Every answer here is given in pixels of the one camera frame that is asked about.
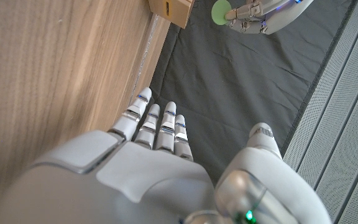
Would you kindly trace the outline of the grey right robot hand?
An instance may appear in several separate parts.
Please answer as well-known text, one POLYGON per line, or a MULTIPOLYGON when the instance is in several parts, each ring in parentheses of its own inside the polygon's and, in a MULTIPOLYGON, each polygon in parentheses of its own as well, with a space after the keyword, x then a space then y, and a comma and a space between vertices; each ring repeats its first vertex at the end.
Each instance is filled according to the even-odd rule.
POLYGON ((316 192, 257 123, 214 184, 174 102, 143 89, 108 131, 40 156, 0 199, 0 223, 329 223, 316 192))

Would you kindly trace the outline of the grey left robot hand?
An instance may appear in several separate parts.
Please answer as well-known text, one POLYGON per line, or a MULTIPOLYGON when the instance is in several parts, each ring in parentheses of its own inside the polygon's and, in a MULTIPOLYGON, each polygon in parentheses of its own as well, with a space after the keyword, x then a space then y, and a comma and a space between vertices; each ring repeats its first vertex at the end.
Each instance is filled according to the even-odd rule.
POLYGON ((226 25, 243 34, 273 34, 293 22, 313 0, 246 0, 225 13, 226 25))

